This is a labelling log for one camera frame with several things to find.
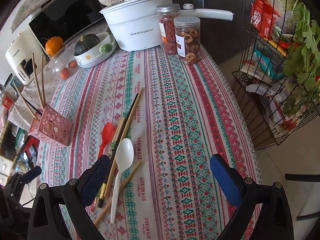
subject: red plastic bag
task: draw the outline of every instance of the red plastic bag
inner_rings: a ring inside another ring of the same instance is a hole
[[[251,24],[259,31],[259,36],[268,39],[273,31],[273,23],[276,17],[273,16],[273,9],[260,0],[251,6]]]

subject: silver jar lid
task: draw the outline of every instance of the silver jar lid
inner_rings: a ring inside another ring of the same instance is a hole
[[[175,12],[178,10],[180,10],[180,5],[177,3],[167,3],[167,4],[157,6],[157,12],[159,13]]]
[[[200,27],[200,19],[192,16],[179,16],[173,22],[176,27]]]

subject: chopstick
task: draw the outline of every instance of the chopstick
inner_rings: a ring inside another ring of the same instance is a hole
[[[130,182],[131,178],[133,177],[133,175],[135,174],[135,172],[137,171],[138,167],[140,166],[140,164],[142,163],[142,160],[139,160],[138,163],[136,164],[136,166],[132,169],[131,173],[129,174],[129,176],[125,179],[125,181],[122,182],[121,186],[120,186],[120,190],[119,192],[122,192],[125,188],[125,186],[127,186],[127,184]],[[100,222],[100,220],[104,217],[104,215],[108,212],[108,210],[110,209],[112,204],[112,198],[108,201],[107,205],[104,207],[104,209],[102,210],[102,212],[98,215],[98,217],[94,220],[94,225],[97,226],[97,224]]]
[[[44,103],[44,106],[47,104],[46,101],[45,101],[45,93],[44,93],[44,78],[43,78],[43,59],[44,59],[44,56],[42,54],[41,56],[41,85],[42,85],[42,100],[43,100],[43,103]]]
[[[20,95],[20,93],[19,93],[18,90],[14,87],[14,85],[11,84],[11,86],[12,86],[13,89],[17,92],[17,94]],[[42,115],[42,113],[41,113],[38,109],[36,109],[28,100],[26,100],[25,98],[24,98],[24,100],[26,101],[26,103],[27,103],[29,106],[31,106],[31,107],[33,108],[33,110],[35,110],[39,115]]]
[[[36,64],[35,64],[35,54],[34,53],[32,53],[32,65],[33,65],[33,73],[35,75],[36,88],[37,88],[38,96],[39,96],[39,99],[40,99],[40,104],[42,106],[42,109],[44,110],[45,105],[43,103],[43,99],[42,99],[41,92],[40,92],[40,87],[39,87],[39,82],[38,82],[38,78],[37,78]]]
[[[120,134],[120,130],[122,129],[122,126],[124,124],[124,120],[125,120],[124,117],[120,119],[120,122],[119,122],[119,125],[117,127],[117,130],[116,130],[116,132],[115,132],[115,134],[113,136],[112,143],[115,142],[118,139],[118,136]],[[97,203],[98,207],[102,207],[103,206],[103,200],[104,200],[105,193],[106,193],[106,186],[107,186],[107,179],[105,179],[103,181],[103,184],[102,184],[101,189],[100,189],[99,199],[98,199],[98,203]]]
[[[32,114],[32,116],[38,121],[40,122],[40,120],[36,117],[36,115],[31,111],[30,107],[28,106],[27,102],[25,101],[24,97],[21,95],[21,93],[19,92],[18,88],[17,88],[17,85],[15,82],[13,82],[15,88],[16,88],[16,91],[17,93],[19,94],[19,96],[21,97],[22,101],[24,102],[24,104],[26,105],[27,109],[29,110],[29,112]]]
[[[138,107],[138,103],[139,103],[140,97],[141,97],[141,95],[142,95],[142,92],[143,92],[143,88],[141,88],[139,94],[136,95],[136,97],[135,97],[135,99],[134,99],[134,101],[133,101],[133,106],[131,107],[131,109],[130,109],[130,111],[129,111],[129,113],[128,113],[124,130],[123,130],[122,133],[121,133],[121,138],[118,139],[118,141],[117,141],[117,143],[116,143],[116,146],[115,146],[115,149],[114,149],[114,151],[113,151],[113,155],[112,155],[112,157],[111,157],[112,166],[111,166],[111,170],[110,170],[110,172],[109,172],[109,177],[108,177],[108,182],[107,182],[106,192],[105,192],[105,195],[106,195],[106,196],[109,195],[109,192],[110,192],[110,190],[111,190],[111,185],[112,185],[112,183],[113,183],[113,178],[114,178],[115,171],[116,171],[116,168],[117,168],[117,163],[116,163],[116,160],[115,160],[116,150],[117,150],[117,148],[118,148],[119,143],[127,136],[129,127],[130,127],[130,125],[131,125],[132,118],[133,118],[134,113],[136,112],[136,109],[137,109],[137,107]]]

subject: plastic spoon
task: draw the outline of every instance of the plastic spoon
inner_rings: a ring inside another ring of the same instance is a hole
[[[102,143],[100,145],[100,150],[98,154],[98,158],[103,154],[104,148],[110,143],[113,136],[113,124],[111,122],[107,122],[102,130]]]
[[[122,173],[130,168],[133,163],[133,145],[132,142],[128,138],[124,138],[117,148],[116,152],[116,162],[119,168],[118,174],[116,176],[115,187],[113,189],[113,196],[112,196],[112,205],[111,205],[111,223],[115,222],[116,218],[116,208],[119,196],[119,189],[120,189],[120,180]]]

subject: red spoon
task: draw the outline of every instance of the red spoon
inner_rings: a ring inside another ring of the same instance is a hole
[[[113,136],[113,124],[112,122],[107,122],[102,130],[102,143],[100,145],[100,151],[98,154],[98,158],[102,155],[104,148],[110,143]]]

